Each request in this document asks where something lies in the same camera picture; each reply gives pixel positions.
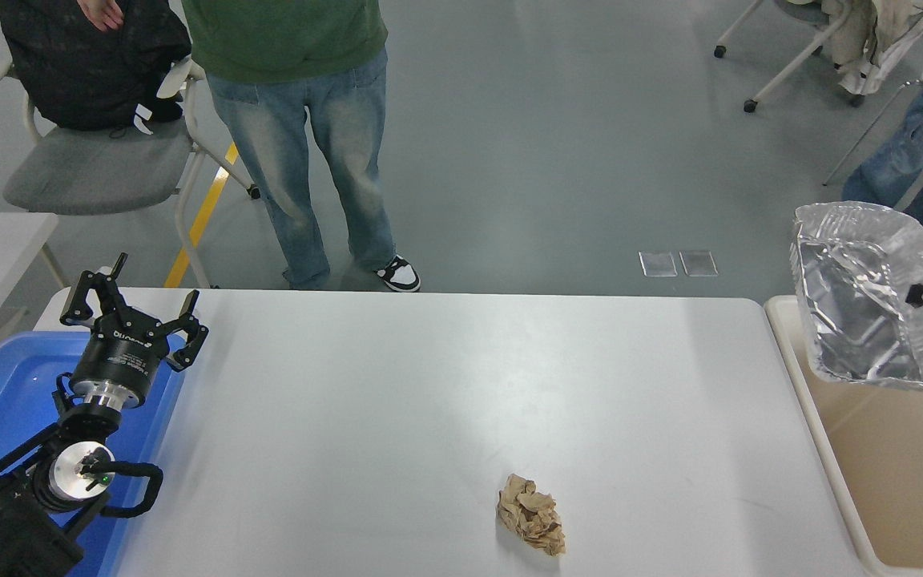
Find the person's hand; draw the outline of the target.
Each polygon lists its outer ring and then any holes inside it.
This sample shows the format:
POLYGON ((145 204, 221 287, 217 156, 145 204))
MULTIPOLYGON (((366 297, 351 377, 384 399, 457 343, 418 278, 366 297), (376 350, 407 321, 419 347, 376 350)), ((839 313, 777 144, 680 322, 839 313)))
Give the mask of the person's hand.
POLYGON ((124 25, 124 13, 117 1, 78 0, 77 4, 82 14, 95 29, 110 32, 110 30, 118 30, 124 25))

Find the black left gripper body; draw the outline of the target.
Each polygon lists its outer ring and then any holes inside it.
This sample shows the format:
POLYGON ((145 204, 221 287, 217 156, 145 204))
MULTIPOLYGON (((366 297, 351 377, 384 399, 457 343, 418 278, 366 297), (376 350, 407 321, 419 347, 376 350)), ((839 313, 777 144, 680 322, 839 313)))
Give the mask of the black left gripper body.
POLYGON ((121 399, 146 399, 160 362, 169 352, 162 322, 143 312, 112 312, 91 319, 69 316, 70 325, 91 329, 91 337, 70 376, 74 394, 118 386, 121 399))

